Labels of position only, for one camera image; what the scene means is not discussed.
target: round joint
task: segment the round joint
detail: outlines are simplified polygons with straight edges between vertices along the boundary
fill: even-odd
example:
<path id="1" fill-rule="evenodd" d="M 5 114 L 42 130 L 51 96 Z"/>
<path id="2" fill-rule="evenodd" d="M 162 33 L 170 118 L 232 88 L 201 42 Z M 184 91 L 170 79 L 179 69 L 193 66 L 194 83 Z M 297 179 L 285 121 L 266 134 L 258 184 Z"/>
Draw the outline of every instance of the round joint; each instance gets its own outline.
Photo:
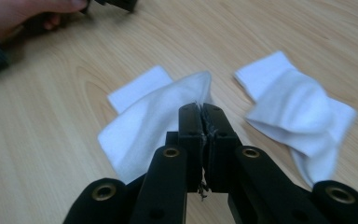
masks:
<path id="1" fill-rule="evenodd" d="M 249 158 L 257 158 L 260 156 L 260 153 L 254 149 L 251 149 L 251 148 L 245 148 L 243 151 L 242 151 L 242 154 L 246 157 L 249 157 Z"/>
<path id="2" fill-rule="evenodd" d="M 339 203 L 350 204 L 356 201 L 353 195 L 351 195 L 345 189 L 330 186 L 326 188 L 326 193 L 328 196 L 330 196 L 330 198 Z"/>
<path id="3" fill-rule="evenodd" d="M 112 198 L 116 194 L 116 186 L 114 184 L 101 184 L 94 189 L 91 196 L 95 201 L 105 201 Z"/>
<path id="4" fill-rule="evenodd" d="M 174 147 L 169 147 L 163 151 L 163 154 L 165 157 L 177 157 L 179 156 L 180 152 Z"/>

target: light wood surface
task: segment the light wood surface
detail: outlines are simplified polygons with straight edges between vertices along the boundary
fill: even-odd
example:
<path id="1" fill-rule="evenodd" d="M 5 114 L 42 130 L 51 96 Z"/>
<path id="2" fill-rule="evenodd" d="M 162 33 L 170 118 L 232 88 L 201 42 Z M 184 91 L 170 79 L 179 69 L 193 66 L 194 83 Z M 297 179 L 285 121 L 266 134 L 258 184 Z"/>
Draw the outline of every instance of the light wood surface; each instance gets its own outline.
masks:
<path id="1" fill-rule="evenodd" d="M 97 141 L 117 116 L 106 95 L 155 64 L 173 79 L 210 71 L 241 141 L 306 188 L 287 147 L 245 122 L 253 102 L 233 77 L 276 50 L 358 112 L 358 1 L 139 0 L 133 14 L 93 3 L 89 17 L 16 40 L 0 72 L 0 223 L 62 223 L 90 182 L 115 177 Z M 358 118 L 334 179 L 358 190 Z M 186 220 L 233 223 L 227 195 L 189 195 Z"/>

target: tabletop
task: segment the tabletop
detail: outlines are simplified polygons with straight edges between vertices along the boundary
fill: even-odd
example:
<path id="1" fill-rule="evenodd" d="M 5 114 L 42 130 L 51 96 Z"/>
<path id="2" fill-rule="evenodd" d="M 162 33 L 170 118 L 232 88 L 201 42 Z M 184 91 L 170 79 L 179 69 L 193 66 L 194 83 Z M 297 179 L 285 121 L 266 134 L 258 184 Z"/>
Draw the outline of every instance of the tabletop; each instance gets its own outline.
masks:
<path id="1" fill-rule="evenodd" d="M 0 71 L 0 223 L 62 223 L 92 181 L 116 174 L 97 140 L 117 112 L 106 95 L 156 64 L 176 80 L 212 74 L 211 94 L 241 141 L 309 189 L 286 146 L 250 126 L 239 68 L 277 50 L 358 112 L 358 1 L 93 2 L 66 27 L 15 38 Z M 358 116 L 333 179 L 358 190 Z M 233 223 L 226 194 L 189 194 L 186 223 Z"/>

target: crumpled white fabric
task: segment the crumpled white fabric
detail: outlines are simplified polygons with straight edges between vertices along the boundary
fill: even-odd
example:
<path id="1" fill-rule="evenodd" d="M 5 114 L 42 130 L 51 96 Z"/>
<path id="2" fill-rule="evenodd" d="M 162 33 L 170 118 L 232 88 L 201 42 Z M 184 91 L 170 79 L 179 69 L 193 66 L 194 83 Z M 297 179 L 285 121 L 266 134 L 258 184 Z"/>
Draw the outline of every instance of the crumpled white fabric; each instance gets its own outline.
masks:
<path id="1" fill-rule="evenodd" d="M 156 66 L 108 98 L 119 115 L 98 136 L 101 147 L 125 184 L 146 173 L 166 132 L 178 131 L 178 109 L 210 103 L 211 75 L 197 73 L 172 82 Z"/>
<path id="2" fill-rule="evenodd" d="M 290 147 L 310 186 L 330 179 L 355 110 L 329 98 L 315 79 L 299 72 L 280 51 L 244 66 L 235 77 L 255 101 L 247 121 Z"/>

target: human hand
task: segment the human hand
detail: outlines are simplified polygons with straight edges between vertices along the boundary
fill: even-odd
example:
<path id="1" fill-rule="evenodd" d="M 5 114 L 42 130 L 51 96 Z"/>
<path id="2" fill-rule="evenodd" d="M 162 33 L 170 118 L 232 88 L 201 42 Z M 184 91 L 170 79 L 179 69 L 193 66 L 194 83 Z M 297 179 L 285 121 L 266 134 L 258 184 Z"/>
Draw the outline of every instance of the human hand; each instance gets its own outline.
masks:
<path id="1" fill-rule="evenodd" d="M 60 13 L 76 12 L 86 5 L 87 0 L 0 0 L 0 40 L 43 12 L 53 12 L 43 22 L 44 28 L 51 30 L 60 24 Z"/>

